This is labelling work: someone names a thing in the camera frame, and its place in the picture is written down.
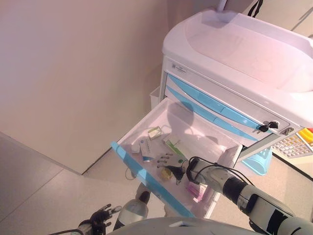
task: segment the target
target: white floor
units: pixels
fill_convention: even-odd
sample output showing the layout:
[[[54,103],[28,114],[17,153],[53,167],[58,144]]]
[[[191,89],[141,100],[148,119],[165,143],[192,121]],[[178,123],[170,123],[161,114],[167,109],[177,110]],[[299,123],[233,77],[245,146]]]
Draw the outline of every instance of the white floor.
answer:
[[[126,179],[127,168],[112,151],[81,176],[0,135],[0,162],[0,234],[4,235],[76,228],[105,204],[124,205],[139,185],[137,179]],[[266,176],[250,179],[298,216],[311,219],[312,181],[276,158]],[[164,216],[163,204],[155,196],[148,206],[149,217]],[[249,229],[247,217],[222,196],[211,218]]]

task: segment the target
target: blue drawer trim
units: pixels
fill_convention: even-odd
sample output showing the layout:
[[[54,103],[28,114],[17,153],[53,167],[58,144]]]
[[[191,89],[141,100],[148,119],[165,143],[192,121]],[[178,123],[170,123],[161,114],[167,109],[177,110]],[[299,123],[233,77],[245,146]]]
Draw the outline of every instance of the blue drawer trim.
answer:
[[[208,109],[223,115],[226,118],[229,118],[237,123],[257,129],[260,125],[255,121],[245,117],[244,115],[238,113],[237,111],[227,107],[226,105],[220,103],[214,98],[208,96],[207,94],[197,90],[196,88],[188,85],[187,83],[179,80],[178,78],[168,74],[171,80],[179,86],[184,92],[186,92],[190,97],[207,107]]]
[[[156,196],[160,195],[181,216],[195,217],[181,202],[167,191],[153,176],[134,160],[118,143],[112,142],[111,147],[141,182]]]
[[[166,86],[166,87],[181,103],[183,103],[184,106],[186,106],[189,110],[199,114],[200,116],[202,116],[206,120],[216,124],[217,126],[223,128],[224,130],[227,130],[227,131],[234,133],[238,136],[242,136],[242,137],[249,139],[249,140],[252,140],[252,141],[258,141],[256,138],[246,134],[245,132],[232,126],[228,122],[218,118],[217,116],[210,113],[209,111],[206,111],[204,108],[202,108],[199,105],[195,104],[194,102],[190,101],[189,99],[187,99],[183,95],[179,94],[178,92],[176,92],[175,90],[173,90],[169,86]]]

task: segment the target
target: cart drawer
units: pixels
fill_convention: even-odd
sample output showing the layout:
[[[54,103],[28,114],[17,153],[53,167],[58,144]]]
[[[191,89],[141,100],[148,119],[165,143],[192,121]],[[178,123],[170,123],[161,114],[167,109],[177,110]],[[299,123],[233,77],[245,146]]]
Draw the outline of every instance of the cart drawer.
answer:
[[[144,162],[141,152],[132,153],[132,144],[148,138],[148,130],[157,126],[162,134],[150,143],[154,159]],[[138,179],[175,212],[186,217],[209,218],[219,194],[208,187],[202,200],[196,202],[187,190],[189,181],[185,175],[178,185],[174,176],[168,180],[161,177],[163,168],[157,167],[157,161],[161,156],[173,153],[163,141],[169,134],[174,134],[188,149],[184,152],[186,159],[199,156],[228,167],[235,165],[242,146],[215,124],[169,98],[159,103],[118,143],[112,143],[112,148]]]

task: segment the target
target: blue basket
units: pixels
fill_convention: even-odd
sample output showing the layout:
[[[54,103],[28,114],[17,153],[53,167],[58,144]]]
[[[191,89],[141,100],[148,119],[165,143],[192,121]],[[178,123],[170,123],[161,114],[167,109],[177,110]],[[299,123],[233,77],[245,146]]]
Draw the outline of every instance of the blue basket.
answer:
[[[270,160],[272,159],[272,149],[267,148],[254,154],[241,162],[258,175],[265,175],[268,171]]]

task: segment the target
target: black cable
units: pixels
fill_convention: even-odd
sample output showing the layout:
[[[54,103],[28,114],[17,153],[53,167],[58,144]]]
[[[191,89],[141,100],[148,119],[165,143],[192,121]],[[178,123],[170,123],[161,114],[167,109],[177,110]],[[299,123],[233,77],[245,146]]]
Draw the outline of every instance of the black cable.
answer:
[[[198,159],[200,159],[200,160],[202,160],[202,161],[204,161],[204,162],[207,162],[207,163],[210,163],[210,164],[214,164],[213,162],[210,162],[210,161],[208,161],[208,160],[206,160],[206,159],[204,159],[204,158],[197,157],[197,156],[194,156],[194,157],[190,158],[190,159],[189,159],[189,164],[190,164],[191,160],[194,159],[194,158],[198,158]]]
[[[227,167],[227,166],[220,165],[220,164],[218,164],[218,163],[210,162],[210,161],[208,161],[208,160],[206,160],[206,159],[203,159],[203,158],[197,157],[197,156],[194,156],[194,157],[190,158],[190,159],[189,159],[189,163],[190,163],[191,160],[194,159],[194,158],[200,159],[200,160],[202,160],[202,161],[204,161],[204,162],[207,162],[207,163],[209,163],[209,164],[212,164],[212,165],[214,165],[214,166],[219,166],[219,167],[225,168],[225,169],[229,170],[231,173],[233,173],[234,175],[236,175],[236,176],[237,176],[239,179],[241,179],[242,181],[244,181],[244,182],[246,182],[246,183],[247,183],[247,181],[248,181],[251,185],[254,186],[253,182],[251,182],[250,179],[248,179],[243,173],[241,173],[241,172],[238,171],[238,170],[235,170],[235,169],[233,169],[233,168],[229,168],[229,167]],[[205,167],[202,168],[199,172],[203,171],[203,170],[206,169],[206,168],[208,168],[208,166],[205,166]],[[246,180],[243,179],[243,178],[242,178],[240,175],[238,175],[236,172],[238,172],[239,174],[241,174]]]
[[[207,165],[207,166],[205,166],[204,168],[202,168],[201,170],[199,170],[199,172],[196,174],[196,176],[195,176],[195,180],[196,180],[196,178],[200,175],[200,173],[203,171],[203,170],[205,170],[205,169],[207,169],[207,168],[209,168],[209,167],[212,167],[212,166],[214,166],[214,165]]]
[[[263,4],[263,0],[258,0],[258,1],[251,7],[251,9],[249,10],[248,16],[252,16],[252,12],[253,12],[253,10],[254,10],[255,7],[256,7],[256,10],[255,10],[255,12],[254,12],[254,15],[252,16],[252,17],[255,18],[256,15],[259,13],[262,4]]]
[[[66,234],[66,233],[70,233],[70,232],[77,232],[80,235],[84,235],[83,232],[80,231],[79,229],[69,229],[69,230],[64,230],[64,231],[60,231],[60,232],[53,233],[53,234],[48,234],[48,235]]]

